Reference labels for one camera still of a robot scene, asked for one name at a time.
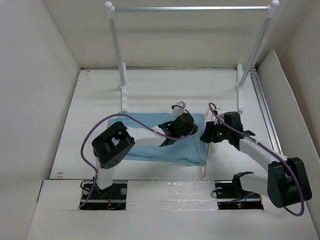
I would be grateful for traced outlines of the light blue trousers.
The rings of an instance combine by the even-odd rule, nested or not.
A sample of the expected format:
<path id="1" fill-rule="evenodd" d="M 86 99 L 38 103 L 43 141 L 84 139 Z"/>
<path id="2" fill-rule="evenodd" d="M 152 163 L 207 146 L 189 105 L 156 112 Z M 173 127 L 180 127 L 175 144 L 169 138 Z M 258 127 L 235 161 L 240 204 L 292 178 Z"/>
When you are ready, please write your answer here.
<path id="1" fill-rule="evenodd" d="M 159 124 L 173 121 L 175 116 L 172 113 L 142 113 L 129 112 L 129 116 L 135 118 L 139 122 L 148 127 L 155 127 Z M 205 115 L 202 113 L 193 113 L 192 117 L 195 124 L 198 126 L 200 136 L 205 130 Z M 125 160 L 148 161 L 148 162 L 169 162 L 177 165 L 195 165 L 200 163 L 197 150 L 197 135 L 196 133 L 186 139 L 176 141 L 169 146 L 137 146 L 135 145 L 125 156 Z"/>

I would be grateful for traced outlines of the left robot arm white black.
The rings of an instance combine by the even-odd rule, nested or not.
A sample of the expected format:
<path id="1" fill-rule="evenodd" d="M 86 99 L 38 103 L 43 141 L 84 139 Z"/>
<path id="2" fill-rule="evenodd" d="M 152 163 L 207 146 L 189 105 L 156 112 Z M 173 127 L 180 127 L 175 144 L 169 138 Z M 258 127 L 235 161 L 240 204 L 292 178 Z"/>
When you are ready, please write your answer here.
<path id="1" fill-rule="evenodd" d="M 194 118 L 187 112 L 178 114 L 175 120 L 156 126 L 148 126 L 128 114 L 120 114 L 136 122 L 141 127 L 125 126 L 116 121 L 91 143 L 96 158 L 94 192 L 100 198 L 111 194 L 113 185 L 113 168 L 117 166 L 134 147 L 167 147 L 175 142 L 194 135 L 198 126 Z"/>

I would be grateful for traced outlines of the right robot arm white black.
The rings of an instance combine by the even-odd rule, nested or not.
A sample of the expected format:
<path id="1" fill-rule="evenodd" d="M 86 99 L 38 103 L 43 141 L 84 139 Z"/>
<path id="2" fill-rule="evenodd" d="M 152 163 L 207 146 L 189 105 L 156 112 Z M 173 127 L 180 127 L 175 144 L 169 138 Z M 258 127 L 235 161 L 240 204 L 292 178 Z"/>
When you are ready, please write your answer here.
<path id="1" fill-rule="evenodd" d="M 231 182 L 231 191 L 235 196 L 243 197 L 251 193 L 264 195 L 275 207 L 285 209 L 311 200 L 311 186 L 305 164 L 300 158 L 277 153 L 254 139 L 252 131 L 243 129 L 238 112 L 218 113 L 214 109 L 212 114 L 215 119 L 205 124 L 200 140 L 207 144 L 227 141 L 267 173 L 266 177 L 252 171 L 235 174 Z"/>

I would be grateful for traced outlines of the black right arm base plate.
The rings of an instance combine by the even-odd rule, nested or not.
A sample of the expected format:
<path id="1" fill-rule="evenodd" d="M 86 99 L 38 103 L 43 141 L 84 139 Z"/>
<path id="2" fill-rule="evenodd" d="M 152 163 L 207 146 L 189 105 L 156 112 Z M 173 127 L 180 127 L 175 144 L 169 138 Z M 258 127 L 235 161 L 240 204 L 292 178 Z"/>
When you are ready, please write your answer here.
<path id="1" fill-rule="evenodd" d="M 236 190 L 231 180 L 215 181 L 211 196 L 218 210 L 263 210 L 262 198 L 251 191 Z"/>

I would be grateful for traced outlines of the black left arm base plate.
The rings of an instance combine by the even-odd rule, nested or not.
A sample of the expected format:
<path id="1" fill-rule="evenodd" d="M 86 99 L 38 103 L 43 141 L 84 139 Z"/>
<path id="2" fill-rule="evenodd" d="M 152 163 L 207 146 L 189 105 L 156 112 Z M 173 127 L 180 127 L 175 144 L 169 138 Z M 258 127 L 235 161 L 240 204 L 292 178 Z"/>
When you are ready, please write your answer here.
<path id="1" fill-rule="evenodd" d="M 101 190 L 94 187 L 89 195 L 93 182 L 84 180 L 80 184 L 81 199 L 79 203 L 80 210 L 88 211 L 123 211 L 126 209 L 127 188 L 126 181 L 115 182 L 110 187 Z"/>

